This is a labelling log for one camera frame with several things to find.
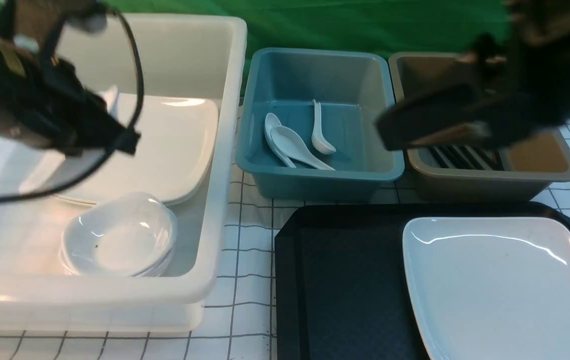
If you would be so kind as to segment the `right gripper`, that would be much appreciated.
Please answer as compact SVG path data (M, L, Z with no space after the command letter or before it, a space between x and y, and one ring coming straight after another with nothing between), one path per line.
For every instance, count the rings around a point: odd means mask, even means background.
M509 78L506 50L479 35L438 75L403 92L376 121L384 146L508 147L538 133L532 96Z

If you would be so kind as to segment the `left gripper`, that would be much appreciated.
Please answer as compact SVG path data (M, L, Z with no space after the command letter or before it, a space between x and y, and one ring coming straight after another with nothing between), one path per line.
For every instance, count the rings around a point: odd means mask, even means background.
M101 95L87 89L67 59L53 57L42 64L43 93L53 114L70 128L71 150L97 150L112 146L126 127L111 114Z

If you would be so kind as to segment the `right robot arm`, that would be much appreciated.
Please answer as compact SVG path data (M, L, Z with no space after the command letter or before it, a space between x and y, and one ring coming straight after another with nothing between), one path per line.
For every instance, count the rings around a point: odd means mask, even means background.
M570 0L505 0L509 37L479 35L376 122L387 150L506 148L570 120Z

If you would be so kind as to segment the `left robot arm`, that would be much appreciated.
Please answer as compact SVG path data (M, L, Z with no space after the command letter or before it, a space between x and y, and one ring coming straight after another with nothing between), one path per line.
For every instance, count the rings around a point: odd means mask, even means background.
M58 55L67 25L89 34L122 14L100 0L6 0L0 7L0 137L76 157L85 150L134 155L140 134Z

